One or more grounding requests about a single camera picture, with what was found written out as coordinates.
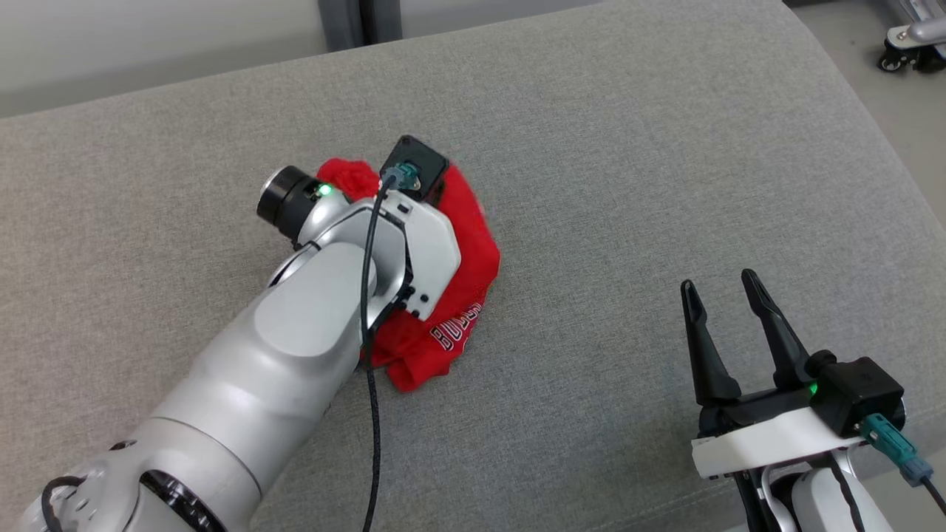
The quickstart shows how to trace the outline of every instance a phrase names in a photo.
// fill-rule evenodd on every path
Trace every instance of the couch cushion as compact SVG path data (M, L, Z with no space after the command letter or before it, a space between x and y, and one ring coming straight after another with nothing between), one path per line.
M286 164L413 133L482 199L502 271L466 353L380 381L377 530L710 530L679 283L745 391L772 365L755 269L806 344L868 355L943 441L946 234L780 2L633 0L0 121L0 517L122 439L290 252L254 213ZM354 530L363 375L257 514Z

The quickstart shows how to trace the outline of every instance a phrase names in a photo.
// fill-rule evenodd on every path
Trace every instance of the teal connector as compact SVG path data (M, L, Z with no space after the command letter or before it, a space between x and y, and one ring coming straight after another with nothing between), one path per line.
M874 449L886 454L898 468L917 456L917 447L880 414L864 418L861 422L861 437Z
M915 488L924 477L933 475L933 468L917 456L917 446L906 439L886 417L880 414L865 417L861 421L861 437L890 458L910 486Z
M384 170L381 180L387 181L388 179L394 178L392 188L399 190L416 190L420 187L419 175L420 168L411 163L397 163Z

